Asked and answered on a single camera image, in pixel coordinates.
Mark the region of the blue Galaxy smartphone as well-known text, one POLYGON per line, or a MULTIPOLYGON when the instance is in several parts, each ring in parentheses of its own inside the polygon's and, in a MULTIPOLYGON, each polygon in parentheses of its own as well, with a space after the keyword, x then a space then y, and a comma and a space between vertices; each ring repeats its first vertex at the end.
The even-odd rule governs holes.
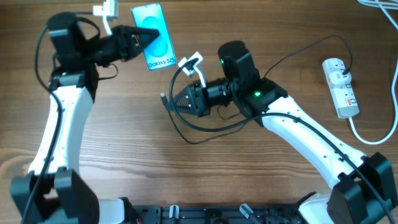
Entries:
POLYGON ((149 70, 158 70, 176 64, 174 47, 170 38, 162 6, 159 2, 136 6, 131 9, 138 28, 150 31, 141 35, 146 44, 144 56, 149 70))

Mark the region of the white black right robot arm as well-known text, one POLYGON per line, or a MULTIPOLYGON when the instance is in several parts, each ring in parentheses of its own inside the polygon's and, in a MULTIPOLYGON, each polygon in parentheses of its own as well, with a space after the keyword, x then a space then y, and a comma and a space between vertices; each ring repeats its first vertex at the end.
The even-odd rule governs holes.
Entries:
POLYGON ((233 40, 218 49, 224 77, 204 77, 179 94, 161 99, 170 117, 206 116, 212 106, 234 103, 245 122, 255 121, 287 141, 321 174, 331 192, 311 193, 290 215, 276 209, 255 217, 248 205, 240 212, 253 223, 377 223, 397 206, 391 163, 380 153, 367 156, 332 135, 304 112, 281 86, 260 76, 244 42, 233 40))

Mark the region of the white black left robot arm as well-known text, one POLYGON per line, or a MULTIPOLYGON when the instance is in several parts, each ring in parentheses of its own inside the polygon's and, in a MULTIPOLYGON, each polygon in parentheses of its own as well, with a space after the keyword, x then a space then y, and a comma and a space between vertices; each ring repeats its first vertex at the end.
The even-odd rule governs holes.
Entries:
POLYGON ((101 77, 98 67, 127 62, 159 36, 155 29, 119 25, 108 36, 87 39, 82 14, 61 12, 42 29, 51 38, 53 70, 44 89, 50 110, 42 142, 25 176, 12 179, 10 195, 22 223, 138 223, 125 197, 99 199, 79 174, 87 117, 101 77))

